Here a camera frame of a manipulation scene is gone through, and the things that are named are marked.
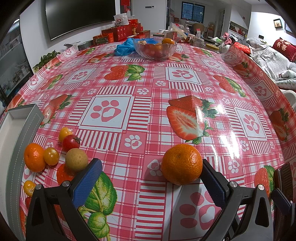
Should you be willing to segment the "small yellow cherry tomato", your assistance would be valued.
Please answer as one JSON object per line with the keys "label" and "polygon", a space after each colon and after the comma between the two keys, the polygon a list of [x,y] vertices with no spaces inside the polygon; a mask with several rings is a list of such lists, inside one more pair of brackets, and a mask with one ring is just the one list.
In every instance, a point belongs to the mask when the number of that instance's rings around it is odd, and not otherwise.
{"label": "small yellow cherry tomato", "polygon": [[55,166],[59,162],[59,157],[58,151],[52,147],[48,147],[44,150],[43,158],[49,166]]}

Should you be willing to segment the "brown round longan fruit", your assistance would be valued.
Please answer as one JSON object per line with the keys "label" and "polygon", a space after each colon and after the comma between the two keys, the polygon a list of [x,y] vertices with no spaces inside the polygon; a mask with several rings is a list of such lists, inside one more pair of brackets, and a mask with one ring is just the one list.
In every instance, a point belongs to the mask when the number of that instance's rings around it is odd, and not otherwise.
{"label": "brown round longan fruit", "polygon": [[67,152],[65,157],[65,163],[70,170],[74,172],[79,172],[87,167],[88,156],[83,150],[73,148]]}

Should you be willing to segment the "orange mandarin by tray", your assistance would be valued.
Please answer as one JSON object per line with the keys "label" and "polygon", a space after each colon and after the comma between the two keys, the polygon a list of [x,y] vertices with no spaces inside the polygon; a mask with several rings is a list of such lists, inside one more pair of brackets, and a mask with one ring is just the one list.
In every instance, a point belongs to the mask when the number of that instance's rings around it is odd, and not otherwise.
{"label": "orange mandarin by tray", "polygon": [[25,165],[32,172],[42,172],[46,167],[43,158],[44,149],[36,143],[30,143],[26,146],[23,159]]}

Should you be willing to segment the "red cherry tomato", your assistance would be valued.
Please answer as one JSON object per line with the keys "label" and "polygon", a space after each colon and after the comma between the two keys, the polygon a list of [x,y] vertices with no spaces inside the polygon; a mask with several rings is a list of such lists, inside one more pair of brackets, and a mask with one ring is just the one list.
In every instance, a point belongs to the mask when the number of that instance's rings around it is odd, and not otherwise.
{"label": "red cherry tomato", "polygon": [[65,152],[68,152],[69,150],[73,148],[79,148],[81,143],[81,139],[77,137],[76,135],[67,135],[62,142],[62,149]]}

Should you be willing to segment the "large orange mandarin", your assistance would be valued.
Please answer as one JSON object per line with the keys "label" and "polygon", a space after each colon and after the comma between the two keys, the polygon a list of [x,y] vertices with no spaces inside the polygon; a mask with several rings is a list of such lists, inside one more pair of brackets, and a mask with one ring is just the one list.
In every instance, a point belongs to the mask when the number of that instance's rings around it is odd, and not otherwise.
{"label": "large orange mandarin", "polygon": [[166,180],[179,186],[196,181],[202,169],[200,152],[189,144],[178,144],[168,149],[161,163],[161,171]]}

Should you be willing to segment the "small yellow kumquat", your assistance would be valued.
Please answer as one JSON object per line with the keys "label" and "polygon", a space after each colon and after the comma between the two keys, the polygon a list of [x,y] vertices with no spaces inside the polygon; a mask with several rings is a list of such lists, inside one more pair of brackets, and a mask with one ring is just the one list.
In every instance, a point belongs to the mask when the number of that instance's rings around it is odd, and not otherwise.
{"label": "small yellow kumquat", "polygon": [[66,138],[68,135],[72,135],[73,134],[73,130],[68,128],[68,127],[63,127],[62,129],[60,129],[60,132],[59,132],[59,136],[58,136],[58,139],[59,139],[59,142],[63,142],[64,138]]}

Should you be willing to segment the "grey white quilt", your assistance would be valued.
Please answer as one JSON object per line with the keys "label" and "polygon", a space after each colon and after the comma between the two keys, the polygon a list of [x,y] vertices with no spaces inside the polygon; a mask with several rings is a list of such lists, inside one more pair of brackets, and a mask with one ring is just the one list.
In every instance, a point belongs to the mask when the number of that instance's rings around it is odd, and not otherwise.
{"label": "grey white quilt", "polygon": [[295,91],[295,62],[291,62],[279,51],[256,37],[246,41],[250,47],[252,59],[275,82],[286,90]]}

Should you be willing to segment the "red embroidered pillow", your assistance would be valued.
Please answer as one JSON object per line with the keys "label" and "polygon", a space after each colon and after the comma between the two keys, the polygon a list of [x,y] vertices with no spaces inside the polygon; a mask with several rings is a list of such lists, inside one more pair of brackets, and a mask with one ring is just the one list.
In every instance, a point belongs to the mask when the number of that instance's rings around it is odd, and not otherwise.
{"label": "red embroidered pillow", "polygon": [[283,54],[291,62],[296,59],[296,46],[289,41],[279,38],[274,42],[273,49]]}

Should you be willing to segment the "glass fruit bowl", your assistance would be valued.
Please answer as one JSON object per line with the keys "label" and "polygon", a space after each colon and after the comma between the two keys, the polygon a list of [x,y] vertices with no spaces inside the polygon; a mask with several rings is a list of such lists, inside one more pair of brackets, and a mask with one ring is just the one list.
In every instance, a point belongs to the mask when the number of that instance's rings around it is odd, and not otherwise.
{"label": "glass fruit bowl", "polygon": [[163,61],[175,53],[177,43],[173,40],[172,43],[163,43],[160,39],[133,39],[135,51],[140,56],[150,59]]}

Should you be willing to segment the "orange in glass bowl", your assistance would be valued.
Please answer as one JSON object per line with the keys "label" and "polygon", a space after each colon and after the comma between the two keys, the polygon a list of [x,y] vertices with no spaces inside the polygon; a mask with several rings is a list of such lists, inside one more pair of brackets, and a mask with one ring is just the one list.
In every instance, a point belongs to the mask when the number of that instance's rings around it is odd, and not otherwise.
{"label": "orange in glass bowl", "polygon": [[175,41],[171,38],[164,38],[162,39],[162,44],[170,44],[170,45],[174,45]]}

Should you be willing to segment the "wooden dining chair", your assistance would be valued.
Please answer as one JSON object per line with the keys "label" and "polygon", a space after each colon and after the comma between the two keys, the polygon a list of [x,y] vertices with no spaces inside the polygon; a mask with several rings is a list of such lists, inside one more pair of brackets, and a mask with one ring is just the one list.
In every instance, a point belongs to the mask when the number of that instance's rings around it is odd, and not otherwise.
{"label": "wooden dining chair", "polygon": [[205,29],[205,26],[202,23],[194,23],[192,27],[195,35],[198,29],[200,30],[201,34],[204,32],[204,29]]}

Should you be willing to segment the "red gift boxes stack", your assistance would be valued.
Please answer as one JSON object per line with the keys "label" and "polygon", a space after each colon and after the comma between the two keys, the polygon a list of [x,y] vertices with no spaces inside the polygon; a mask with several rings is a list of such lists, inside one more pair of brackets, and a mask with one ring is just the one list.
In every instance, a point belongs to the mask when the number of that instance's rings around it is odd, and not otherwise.
{"label": "red gift boxes stack", "polygon": [[151,36],[150,30],[144,30],[138,19],[129,19],[128,25],[115,26],[101,31],[100,35],[93,37],[93,45],[125,41],[128,38],[144,39]]}

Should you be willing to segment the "white paper gift bag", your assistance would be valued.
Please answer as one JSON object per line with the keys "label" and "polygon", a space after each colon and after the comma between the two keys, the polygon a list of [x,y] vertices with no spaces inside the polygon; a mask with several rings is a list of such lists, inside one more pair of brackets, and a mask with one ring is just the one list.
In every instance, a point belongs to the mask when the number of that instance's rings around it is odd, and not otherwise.
{"label": "white paper gift bag", "polygon": [[115,25],[125,26],[129,24],[127,13],[122,13],[114,16]]}

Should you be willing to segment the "framed wall picture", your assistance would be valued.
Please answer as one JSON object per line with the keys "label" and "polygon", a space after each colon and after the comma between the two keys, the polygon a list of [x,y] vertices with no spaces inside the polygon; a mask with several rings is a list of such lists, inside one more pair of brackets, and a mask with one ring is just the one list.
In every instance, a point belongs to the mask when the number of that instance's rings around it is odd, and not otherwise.
{"label": "framed wall picture", "polygon": [[276,29],[281,29],[282,28],[282,22],[281,22],[281,19],[275,19],[273,20],[273,23],[274,23],[274,27]]}

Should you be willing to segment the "wall mounted television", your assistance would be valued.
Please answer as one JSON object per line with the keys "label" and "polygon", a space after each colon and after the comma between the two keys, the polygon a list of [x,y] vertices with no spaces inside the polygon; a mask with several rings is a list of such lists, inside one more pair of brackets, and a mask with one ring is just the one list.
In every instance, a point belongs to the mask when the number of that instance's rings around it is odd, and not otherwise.
{"label": "wall mounted television", "polygon": [[110,22],[116,13],[115,1],[47,0],[45,15],[51,40],[87,26]]}

